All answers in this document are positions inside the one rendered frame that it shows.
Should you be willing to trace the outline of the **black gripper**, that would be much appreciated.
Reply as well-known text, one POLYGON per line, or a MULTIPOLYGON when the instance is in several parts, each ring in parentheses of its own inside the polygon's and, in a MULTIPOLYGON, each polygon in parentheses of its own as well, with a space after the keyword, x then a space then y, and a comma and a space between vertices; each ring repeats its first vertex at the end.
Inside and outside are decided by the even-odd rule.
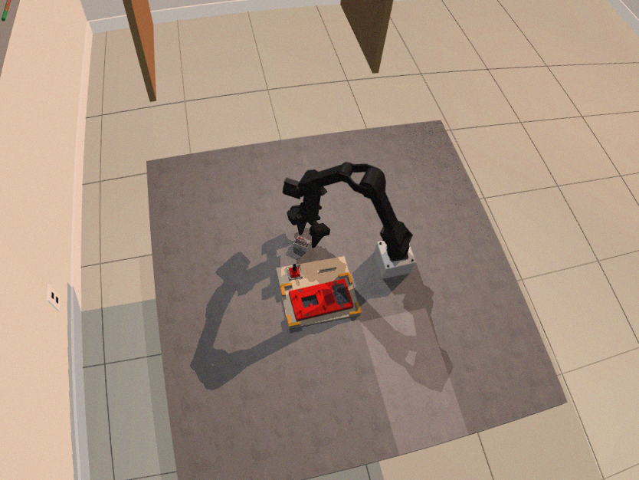
MULTIPOLYGON (((323 238, 323 236, 327 236, 330 234, 330 229, 324 223, 319 224, 317 222, 317 220, 320 220, 320 217, 318 216, 318 214, 319 214, 319 210, 322 209, 322 206, 320 204, 316 206, 310 206, 304 203, 302 205, 300 203, 300 205, 293 205, 290 208, 290 210, 299 206, 302 206, 304 209, 307 208, 309 211, 310 221, 308 223, 312 225, 310 227, 309 234, 312 236, 312 248, 315 248, 316 245, 319 243, 319 241, 323 238)), ((303 234, 305 226, 306 226, 306 222, 297 226, 299 235, 303 234)))

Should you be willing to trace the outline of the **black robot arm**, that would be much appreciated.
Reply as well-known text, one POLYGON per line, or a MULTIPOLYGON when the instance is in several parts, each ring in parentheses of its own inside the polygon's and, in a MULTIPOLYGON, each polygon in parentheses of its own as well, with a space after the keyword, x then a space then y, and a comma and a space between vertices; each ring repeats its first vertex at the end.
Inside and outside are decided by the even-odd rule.
MULTIPOLYGON (((320 196, 327 193, 324 186, 335 182, 347 182, 351 188, 372 200, 373 205, 384 225, 380 235, 387 244, 387 252, 390 261, 408 259, 409 243, 412 233, 403 222, 396 219, 392 206, 385 193, 384 173, 368 164, 352 164, 345 162, 340 166, 317 171, 307 170, 300 181, 286 178, 283 182, 283 194, 300 199, 303 203, 316 206, 320 203, 320 196), (360 184, 350 177, 353 173, 365 173, 360 184)), ((292 225, 301 225, 310 221, 307 208, 295 207, 287 211, 287 216, 292 225)))

